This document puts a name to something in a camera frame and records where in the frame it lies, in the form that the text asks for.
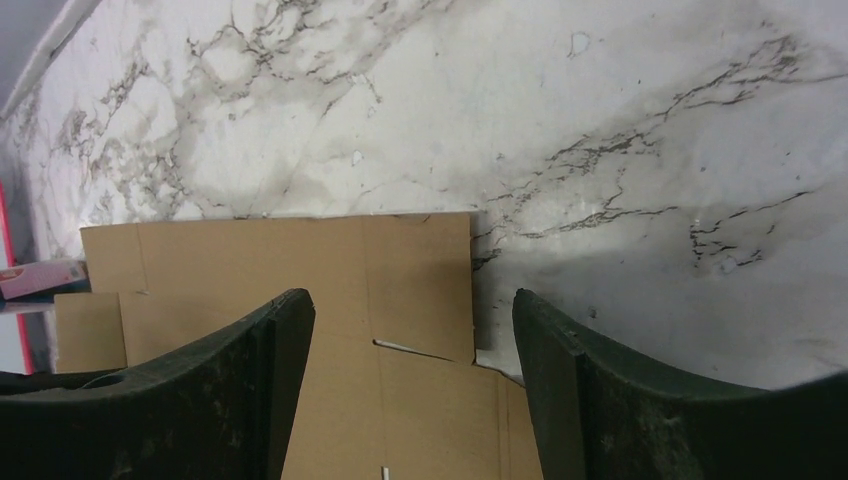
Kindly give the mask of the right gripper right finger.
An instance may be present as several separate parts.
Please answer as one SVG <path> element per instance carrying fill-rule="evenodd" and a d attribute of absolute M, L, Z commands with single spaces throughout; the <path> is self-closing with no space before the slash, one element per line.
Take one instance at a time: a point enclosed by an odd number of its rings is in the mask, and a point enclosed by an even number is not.
<path fill-rule="evenodd" d="M 763 390 L 657 361 L 516 292 L 512 318 L 547 479 L 843 479 L 847 376 Z"/>

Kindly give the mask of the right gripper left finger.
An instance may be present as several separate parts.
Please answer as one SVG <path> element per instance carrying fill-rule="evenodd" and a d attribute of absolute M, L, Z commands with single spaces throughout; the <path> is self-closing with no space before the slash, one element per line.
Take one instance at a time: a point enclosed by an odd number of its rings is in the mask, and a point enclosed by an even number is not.
<path fill-rule="evenodd" d="M 1 376 L 5 479 L 277 479 L 315 308 L 291 289 L 142 364 Z"/>

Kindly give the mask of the brown cardboard box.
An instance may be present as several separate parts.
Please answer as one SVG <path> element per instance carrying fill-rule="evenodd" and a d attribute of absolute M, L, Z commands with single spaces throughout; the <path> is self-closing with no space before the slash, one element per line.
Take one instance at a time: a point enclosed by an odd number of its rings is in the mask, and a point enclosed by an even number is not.
<path fill-rule="evenodd" d="M 316 319 L 286 479 L 538 479 L 525 390 L 478 366 L 470 217 L 124 224 L 81 232 L 59 372 L 134 366 L 306 289 Z"/>

